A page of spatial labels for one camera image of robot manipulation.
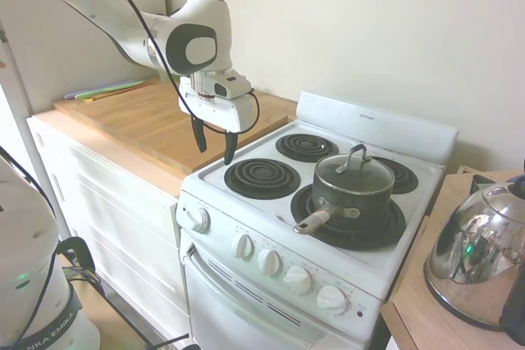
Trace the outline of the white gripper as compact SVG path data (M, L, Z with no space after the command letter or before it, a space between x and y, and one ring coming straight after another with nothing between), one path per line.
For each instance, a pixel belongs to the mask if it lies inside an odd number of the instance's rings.
M245 131L252 125L252 97L248 94L233 99L219 96L204 99L191 88L190 78L180 79L179 91L198 117L191 117L191 125L200 152L207 150L203 121L227 131ZM238 134L226 132L224 136L224 164L230 165L237 149Z

